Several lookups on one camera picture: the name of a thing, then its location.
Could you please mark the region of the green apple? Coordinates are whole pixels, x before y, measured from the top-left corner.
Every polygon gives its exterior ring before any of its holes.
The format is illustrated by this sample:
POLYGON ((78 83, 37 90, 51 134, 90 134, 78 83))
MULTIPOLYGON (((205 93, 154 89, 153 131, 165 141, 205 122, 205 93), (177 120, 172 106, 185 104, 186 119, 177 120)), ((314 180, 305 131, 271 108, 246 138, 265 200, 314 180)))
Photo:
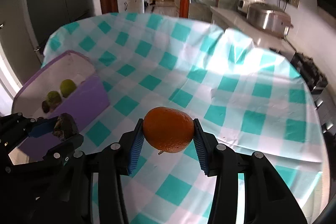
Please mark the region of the green apple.
POLYGON ((60 84, 60 91, 64 98, 68 98, 77 86, 71 79, 65 79, 60 84))
POLYGON ((55 109, 62 103, 62 98, 59 92, 50 91, 47 94, 46 101, 49 104, 51 109, 55 109))

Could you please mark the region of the purple storage box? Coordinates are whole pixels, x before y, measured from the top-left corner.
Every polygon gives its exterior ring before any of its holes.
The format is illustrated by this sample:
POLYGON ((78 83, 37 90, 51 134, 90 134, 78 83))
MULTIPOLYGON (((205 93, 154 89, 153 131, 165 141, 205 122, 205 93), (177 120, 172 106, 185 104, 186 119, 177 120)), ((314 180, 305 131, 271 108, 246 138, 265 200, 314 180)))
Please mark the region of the purple storage box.
POLYGON ((21 113, 30 123, 67 113, 82 131, 109 105, 108 94, 90 59, 66 51, 23 85, 14 97, 11 112, 21 113))

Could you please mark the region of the teal white checkered tablecloth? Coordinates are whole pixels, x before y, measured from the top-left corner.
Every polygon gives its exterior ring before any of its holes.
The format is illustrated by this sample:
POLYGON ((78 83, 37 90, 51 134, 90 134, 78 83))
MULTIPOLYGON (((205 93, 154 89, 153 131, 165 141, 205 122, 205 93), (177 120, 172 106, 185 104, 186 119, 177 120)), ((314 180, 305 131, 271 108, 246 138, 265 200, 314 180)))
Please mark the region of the teal white checkered tablecloth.
POLYGON ((73 50, 94 64, 110 106, 85 128, 101 151, 158 106, 182 110, 234 151, 266 155, 307 219, 326 165, 313 98, 283 56, 243 33, 157 14, 105 14, 60 27, 44 62, 73 50))

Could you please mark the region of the orange tangerine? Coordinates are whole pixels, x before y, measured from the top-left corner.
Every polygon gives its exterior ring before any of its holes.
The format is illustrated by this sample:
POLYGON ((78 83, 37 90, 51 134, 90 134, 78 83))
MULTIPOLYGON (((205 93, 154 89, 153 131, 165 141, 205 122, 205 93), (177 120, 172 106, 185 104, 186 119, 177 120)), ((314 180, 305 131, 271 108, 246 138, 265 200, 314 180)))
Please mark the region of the orange tangerine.
POLYGON ((143 119, 146 141, 161 153, 178 153, 192 141, 194 121, 186 113, 168 108, 151 109, 143 119))

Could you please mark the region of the black gas stove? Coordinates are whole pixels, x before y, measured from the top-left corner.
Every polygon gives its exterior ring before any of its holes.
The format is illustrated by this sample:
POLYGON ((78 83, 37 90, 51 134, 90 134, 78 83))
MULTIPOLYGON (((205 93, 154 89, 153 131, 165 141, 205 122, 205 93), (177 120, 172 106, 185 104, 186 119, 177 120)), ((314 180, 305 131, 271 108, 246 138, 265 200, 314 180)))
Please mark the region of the black gas stove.
POLYGON ((319 109, 324 102, 321 94, 327 87, 328 81, 326 76, 315 65, 313 59, 300 52, 295 52, 291 59, 289 59, 290 54, 288 52, 276 48, 270 48, 270 50, 286 57, 290 61, 291 65, 305 80, 307 87, 313 96, 315 106, 319 109))

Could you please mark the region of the dark passion fruit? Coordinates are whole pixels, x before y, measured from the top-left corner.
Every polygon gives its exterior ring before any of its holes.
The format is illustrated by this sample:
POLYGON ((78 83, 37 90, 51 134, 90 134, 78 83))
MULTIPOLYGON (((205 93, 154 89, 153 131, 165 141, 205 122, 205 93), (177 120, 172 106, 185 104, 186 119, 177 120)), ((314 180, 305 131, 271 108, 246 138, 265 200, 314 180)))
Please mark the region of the dark passion fruit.
POLYGON ((42 102, 42 110, 45 114, 49 113, 50 112, 50 106, 49 104, 47 103, 47 101, 43 101, 42 102))
POLYGON ((59 115, 52 135, 60 141, 66 141, 77 134, 79 134, 79 130, 74 118, 67 113, 59 115))

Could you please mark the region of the white kitchen counter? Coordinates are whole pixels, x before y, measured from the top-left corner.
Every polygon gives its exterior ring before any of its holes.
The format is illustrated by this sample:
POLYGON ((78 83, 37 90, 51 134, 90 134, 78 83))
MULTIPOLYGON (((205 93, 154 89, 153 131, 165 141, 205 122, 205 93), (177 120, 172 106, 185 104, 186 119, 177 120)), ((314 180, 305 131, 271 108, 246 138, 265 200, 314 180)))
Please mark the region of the white kitchen counter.
POLYGON ((289 61, 295 54, 295 49, 284 39, 277 38, 264 31, 260 31, 250 25, 244 16, 236 11, 210 7, 212 12, 212 24, 216 24, 222 29, 234 28, 253 39, 256 47, 269 49, 286 57, 289 61))

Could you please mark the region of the silver rice cooker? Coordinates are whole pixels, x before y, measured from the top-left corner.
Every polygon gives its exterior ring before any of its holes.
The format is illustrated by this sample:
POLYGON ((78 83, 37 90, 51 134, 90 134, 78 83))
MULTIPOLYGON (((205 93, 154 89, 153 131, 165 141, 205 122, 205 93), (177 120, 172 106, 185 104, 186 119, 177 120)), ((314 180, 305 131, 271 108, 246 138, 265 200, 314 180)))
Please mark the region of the silver rice cooker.
POLYGON ((284 38, 293 28, 291 17, 275 5, 255 2, 249 5, 247 22, 272 36, 284 38))

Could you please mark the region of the white microwave oven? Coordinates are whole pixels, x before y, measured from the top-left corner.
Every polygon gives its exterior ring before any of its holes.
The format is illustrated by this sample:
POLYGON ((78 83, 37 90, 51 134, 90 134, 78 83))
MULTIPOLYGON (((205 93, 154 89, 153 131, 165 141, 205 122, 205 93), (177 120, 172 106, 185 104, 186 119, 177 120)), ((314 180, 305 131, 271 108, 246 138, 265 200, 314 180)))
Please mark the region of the white microwave oven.
POLYGON ((252 3, 264 3, 264 0, 238 0, 237 10, 241 13, 247 14, 248 7, 252 3))

